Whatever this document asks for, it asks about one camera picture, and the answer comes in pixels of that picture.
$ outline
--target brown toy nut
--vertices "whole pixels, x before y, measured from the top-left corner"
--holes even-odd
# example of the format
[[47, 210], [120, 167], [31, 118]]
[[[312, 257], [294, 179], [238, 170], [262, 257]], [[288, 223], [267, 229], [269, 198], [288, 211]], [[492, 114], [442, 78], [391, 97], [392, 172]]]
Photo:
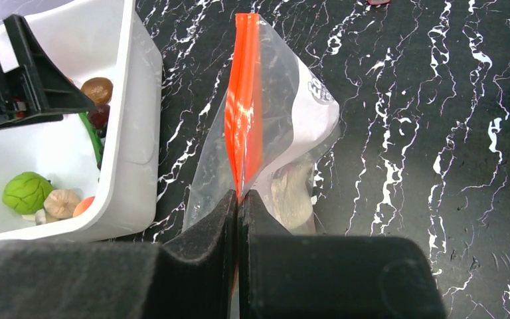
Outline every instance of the brown toy nut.
[[79, 202], [81, 202], [79, 196], [71, 189], [56, 189], [44, 201], [44, 208], [51, 217], [71, 218]]
[[112, 82], [107, 78], [91, 78], [83, 83], [81, 91], [95, 104], [108, 103], [112, 97]]

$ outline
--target white plastic bin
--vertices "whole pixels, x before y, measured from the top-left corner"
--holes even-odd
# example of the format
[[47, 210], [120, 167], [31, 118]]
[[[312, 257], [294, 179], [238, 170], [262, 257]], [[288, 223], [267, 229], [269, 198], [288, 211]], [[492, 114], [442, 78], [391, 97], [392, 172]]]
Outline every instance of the white plastic bin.
[[[163, 68], [134, 2], [75, 0], [26, 16], [65, 75], [79, 86], [104, 76], [114, 90], [100, 171], [76, 114], [61, 122], [0, 131], [0, 247], [15, 240], [97, 241], [140, 232], [154, 219]], [[18, 65], [2, 25], [0, 61], [5, 72]], [[81, 216], [34, 226], [1, 201], [7, 182], [24, 171], [95, 200]]]

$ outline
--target green toy cabbage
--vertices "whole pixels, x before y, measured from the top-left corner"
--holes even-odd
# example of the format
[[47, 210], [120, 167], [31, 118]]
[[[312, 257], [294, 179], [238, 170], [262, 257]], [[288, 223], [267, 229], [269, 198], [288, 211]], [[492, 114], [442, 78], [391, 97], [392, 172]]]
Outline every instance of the green toy cabbage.
[[54, 190], [52, 184], [33, 171], [13, 178], [3, 192], [3, 202], [21, 215], [36, 213]]

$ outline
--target orange toy fruit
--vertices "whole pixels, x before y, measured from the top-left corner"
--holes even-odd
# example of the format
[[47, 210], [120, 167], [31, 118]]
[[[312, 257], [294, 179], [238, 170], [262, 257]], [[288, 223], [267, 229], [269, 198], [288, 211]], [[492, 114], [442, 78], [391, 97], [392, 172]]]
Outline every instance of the orange toy fruit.
[[91, 197], [87, 197], [85, 199], [83, 199], [76, 207], [75, 207], [75, 210], [73, 210], [73, 217], [77, 217], [81, 214], [83, 214], [84, 211], [87, 210], [87, 208], [89, 208], [89, 206], [91, 206], [91, 203], [93, 202], [93, 200], [95, 199], [94, 196], [91, 196]]

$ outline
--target orange zipper seal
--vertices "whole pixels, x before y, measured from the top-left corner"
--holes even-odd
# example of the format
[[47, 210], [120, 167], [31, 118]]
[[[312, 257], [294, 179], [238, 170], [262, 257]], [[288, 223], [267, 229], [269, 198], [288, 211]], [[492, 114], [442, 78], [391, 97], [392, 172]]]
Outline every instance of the orange zipper seal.
[[224, 136], [238, 200], [263, 154], [259, 14], [236, 15], [236, 42], [224, 112]]

